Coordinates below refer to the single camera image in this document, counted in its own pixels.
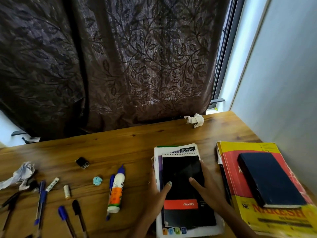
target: white glue bottle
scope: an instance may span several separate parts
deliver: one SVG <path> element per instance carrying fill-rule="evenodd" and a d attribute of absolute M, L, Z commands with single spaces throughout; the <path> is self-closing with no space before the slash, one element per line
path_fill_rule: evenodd
<path fill-rule="evenodd" d="M 117 213 L 120 210 L 123 184 L 125 179 L 125 169 L 123 165 L 118 169 L 118 173 L 114 177 L 111 195 L 108 204 L 109 213 Z"/>

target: desk surface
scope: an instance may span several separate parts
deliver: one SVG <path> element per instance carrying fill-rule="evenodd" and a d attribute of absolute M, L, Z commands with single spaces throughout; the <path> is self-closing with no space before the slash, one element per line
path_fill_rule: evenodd
<path fill-rule="evenodd" d="M 233 112 L 204 116 L 204 125 L 193 129 L 186 120 L 174 120 L 132 128 L 112 130 L 68 139 L 52 140 L 0 149 L 0 180 L 8 179 L 23 162 L 36 164 L 38 181 L 47 185 L 55 178 L 60 181 L 49 192 L 44 212 L 44 238 L 70 237 L 65 222 L 57 209 L 65 205 L 78 237 L 82 237 L 79 219 L 74 216 L 72 201 L 81 205 L 90 238 L 121 238 L 126 235 L 143 206 L 153 148 L 159 145 L 186 145 L 196 143 L 199 153 L 208 165 L 220 188 L 223 189 L 219 167 L 215 161 L 216 141 L 260 142 L 259 138 Z M 90 166 L 82 170 L 75 160 L 85 157 Z M 119 213 L 106 222 L 109 197 L 109 177 L 125 165 L 126 178 Z M 93 185 L 93 177 L 100 176 L 100 186 Z M 65 200 L 63 186 L 71 188 L 72 199 Z M 17 191 L 17 186 L 0 190 L 0 203 Z M 23 194 L 13 212 L 6 237 L 26 237 L 36 234 L 33 226 L 38 194 Z M 0 226 L 6 213 L 0 213 Z M 234 237 L 226 226 L 225 234 Z"/>

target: book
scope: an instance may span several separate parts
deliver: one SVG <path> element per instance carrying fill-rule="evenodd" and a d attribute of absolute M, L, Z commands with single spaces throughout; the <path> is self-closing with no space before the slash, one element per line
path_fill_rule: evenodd
<path fill-rule="evenodd" d="M 198 151 L 198 147 L 196 144 L 189 144 L 178 147 L 156 147 L 154 148 L 154 171 L 156 177 L 156 184 L 158 190 L 162 190 L 164 187 L 163 182 L 163 155 L 165 154 L 189 154 L 190 152 L 195 152 L 195 155 L 198 156 L 200 160 L 200 155 Z M 201 236 L 213 236 L 219 235 L 224 232 L 224 221 L 222 218 L 216 213 L 210 213 L 209 216 L 216 221 L 216 225 L 214 226 L 205 226 L 205 227 L 195 227 L 189 228 L 187 227 L 170 227 L 164 224 L 164 209 L 162 209 L 161 213 L 156 218 L 156 236 L 159 238 L 165 237 L 201 237 Z"/>
<path fill-rule="evenodd" d="M 259 206 L 300 208 L 306 204 L 271 153 L 240 153 L 238 164 Z"/>
<path fill-rule="evenodd" d="M 204 186 L 204 175 L 195 152 L 171 153 L 162 156 L 163 186 L 168 181 L 172 188 L 164 202 L 164 224 L 169 227 L 195 227 L 216 225 L 213 210 L 189 183 L 193 177 Z"/>
<path fill-rule="evenodd" d="M 232 200 L 240 217 L 259 235 L 273 237 L 316 237 L 317 208 L 283 159 L 274 143 L 239 143 L 219 141 L 216 145 L 218 163 L 222 164 Z M 253 198 L 238 165 L 240 153 L 269 152 L 293 182 L 306 205 L 297 209 L 261 208 Z"/>

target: black notebook cover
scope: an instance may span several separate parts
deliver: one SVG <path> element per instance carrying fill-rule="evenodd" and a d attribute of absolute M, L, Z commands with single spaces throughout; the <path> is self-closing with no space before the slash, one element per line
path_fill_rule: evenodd
<path fill-rule="evenodd" d="M 213 210 L 189 183 L 193 177 L 204 185 L 198 156 L 163 157 L 163 184 L 172 182 L 164 203 L 164 222 L 169 227 L 215 226 Z"/>
<path fill-rule="evenodd" d="M 239 166 L 256 202 L 265 208 L 299 208 L 306 201 L 271 153 L 241 153 Z"/>

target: crumpled tissue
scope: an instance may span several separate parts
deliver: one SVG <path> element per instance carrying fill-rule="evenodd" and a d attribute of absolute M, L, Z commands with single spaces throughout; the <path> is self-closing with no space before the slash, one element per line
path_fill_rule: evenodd
<path fill-rule="evenodd" d="M 202 126 L 204 124 L 204 117 L 201 116 L 198 113 L 195 113 L 193 117 L 191 116 L 184 116 L 184 118 L 187 120 L 187 123 L 194 123 L 194 128 L 197 128 L 199 126 Z"/>
<path fill-rule="evenodd" d="M 94 185 L 100 185 L 101 182 L 102 182 L 102 179 L 99 176 L 93 178 Z"/>
<path fill-rule="evenodd" d="M 26 186 L 27 179 L 30 178 L 31 175 L 34 174 L 34 172 L 34 164 L 32 164 L 31 162 L 23 163 L 18 170 L 14 171 L 11 178 L 0 182 L 0 189 L 7 188 L 8 186 L 12 184 L 17 184 L 19 182 L 22 182 L 22 184 L 19 186 L 20 191 L 28 189 L 29 186 Z"/>

